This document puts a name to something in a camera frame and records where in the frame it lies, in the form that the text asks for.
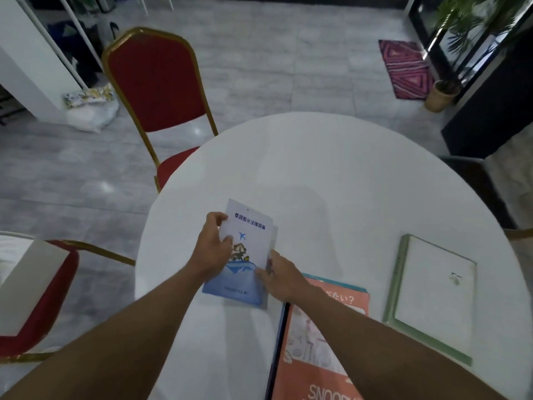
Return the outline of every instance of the person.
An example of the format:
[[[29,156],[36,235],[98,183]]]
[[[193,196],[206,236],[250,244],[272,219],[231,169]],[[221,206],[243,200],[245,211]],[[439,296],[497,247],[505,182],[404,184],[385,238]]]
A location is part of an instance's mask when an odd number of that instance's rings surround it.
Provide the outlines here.
[[[192,298],[230,258],[231,237],[218,237],[225,219],[209,213],[181,270],[38,365],[2,400],[147,399]],[[271,262],[257,276],[307,313],[365,400],[503,398],[436,351],[330,298],[276,251]]]

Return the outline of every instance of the orange book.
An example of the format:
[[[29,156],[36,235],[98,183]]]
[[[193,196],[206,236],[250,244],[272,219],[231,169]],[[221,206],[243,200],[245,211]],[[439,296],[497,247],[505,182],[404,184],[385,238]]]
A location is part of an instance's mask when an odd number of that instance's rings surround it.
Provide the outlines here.
[[[368,316],[365,289],[306,275],[329,296]],[[283,308],[265,400],[363,400],[316,325],[296,305]]]

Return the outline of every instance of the round white table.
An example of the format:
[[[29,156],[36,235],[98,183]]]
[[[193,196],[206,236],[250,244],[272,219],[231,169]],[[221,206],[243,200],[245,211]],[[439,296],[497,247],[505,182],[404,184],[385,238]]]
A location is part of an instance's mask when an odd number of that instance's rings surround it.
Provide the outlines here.
[[[477,262],[472,372],[508,398],[527,396],[533,334],[519,264],[488,208],[436,156],[333,114],[279,114],[229,129],[179,167],[150,209],[136,298],[183,266],[206,213],[224,211],[228,198],[273,217],[277,250],[302,271],[366,288],[376,320],[403,234]],[[272,297],[261,310],[199,291],[152,394],[262,399],[280,309]]]

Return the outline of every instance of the person's left hand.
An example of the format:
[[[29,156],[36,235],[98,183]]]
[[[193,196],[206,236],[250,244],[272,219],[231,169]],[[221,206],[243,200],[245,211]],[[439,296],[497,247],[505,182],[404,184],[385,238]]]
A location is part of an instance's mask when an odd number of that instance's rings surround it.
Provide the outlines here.
[[[203,282],[217,276],[228,263],[233,248],[233,237],[227,236],[223,242],[218,236],[218,227],[228,215],[210,212],[198,236],[187,266],[199,273]]]

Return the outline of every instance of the rug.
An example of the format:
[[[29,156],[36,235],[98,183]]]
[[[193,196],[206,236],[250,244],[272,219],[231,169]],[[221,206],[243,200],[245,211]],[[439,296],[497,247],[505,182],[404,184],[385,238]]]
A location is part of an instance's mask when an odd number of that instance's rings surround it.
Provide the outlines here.
[[[404,40],[380,40],[379,50],[396,98],[425,100],[434,80],[418,45]]]

